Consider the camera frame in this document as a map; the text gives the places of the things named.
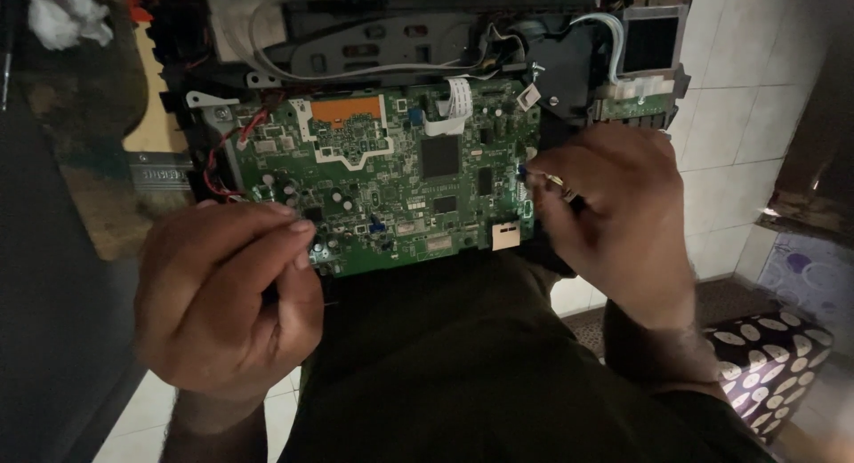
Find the polka dot fabric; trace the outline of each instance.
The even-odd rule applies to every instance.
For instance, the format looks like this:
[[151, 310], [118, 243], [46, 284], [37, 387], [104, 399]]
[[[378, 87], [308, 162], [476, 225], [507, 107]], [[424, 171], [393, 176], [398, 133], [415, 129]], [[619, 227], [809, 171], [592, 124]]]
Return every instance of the polka dot fabric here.
[[798, 410], [834, 343], [824, 328], [786, 312], [721, 323], [705, 336], [735, 412], [765, 443]]

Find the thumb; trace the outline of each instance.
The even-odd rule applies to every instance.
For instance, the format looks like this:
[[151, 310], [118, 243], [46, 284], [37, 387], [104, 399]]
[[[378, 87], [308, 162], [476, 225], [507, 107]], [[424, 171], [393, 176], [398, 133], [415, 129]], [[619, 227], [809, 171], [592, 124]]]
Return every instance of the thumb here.
[[314, 269], [297, 269], [290, 264], [276, 279], [278, 287], [278, 323], [281, 333], [278, 348], [283, 354], [307, 358], [323, 335], [323, 290]]
[[587, 259], [588, 247], [578, 217], [558, 191], [548, 185], [533, 185], [534, 211], [545, 228], [552, 248], [566, 264], [581, 266]]

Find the dark green shirt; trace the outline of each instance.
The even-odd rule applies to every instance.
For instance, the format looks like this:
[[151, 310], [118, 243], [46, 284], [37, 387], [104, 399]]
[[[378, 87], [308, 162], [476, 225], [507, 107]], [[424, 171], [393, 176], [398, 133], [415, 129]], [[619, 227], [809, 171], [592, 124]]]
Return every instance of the dark green shirt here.
[[727, 403], [601, 365], [551, 283], [507, 253], [343, 281], [280, 461], [772, 461]]

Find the white flat flex cable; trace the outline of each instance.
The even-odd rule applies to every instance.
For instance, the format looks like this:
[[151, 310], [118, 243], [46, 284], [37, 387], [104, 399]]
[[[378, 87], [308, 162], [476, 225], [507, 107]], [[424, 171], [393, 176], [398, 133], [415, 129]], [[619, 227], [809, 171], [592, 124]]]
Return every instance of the white flat flex cable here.
[[474, 114], [471, 102], [471, 86], [464, 77], [448, 79], [451, 85], [451, 98], [447, 101], [437, 101], [436, 107], [444, 118], [442, 121], [428, 121], [427, 113], [421, 112], [424, 121], [424, 134], [429, 137], [439, 135], [461, 135], [465, 130], [466, 119]]

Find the hand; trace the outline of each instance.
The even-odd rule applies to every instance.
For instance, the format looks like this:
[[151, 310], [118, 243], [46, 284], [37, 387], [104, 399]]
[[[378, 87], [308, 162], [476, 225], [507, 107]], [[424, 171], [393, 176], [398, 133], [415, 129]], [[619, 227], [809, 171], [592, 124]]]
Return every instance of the hand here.
[[[527, 165], [537, 216], [555, 252], [647, 329], [693, 322], [682, 180], [664, 134], [619, 123], [583, 130]], [[587, 203], [575, 214], [561, 177]]]
[[[134, 301], [140, 359], [179, 389], [260, 404], [320, 342], [323, 294], [306, 252], [314, 233], [272, 203], [206, 201], [159, 222]], [[279, 302], [262, 307], [272, 282]]]

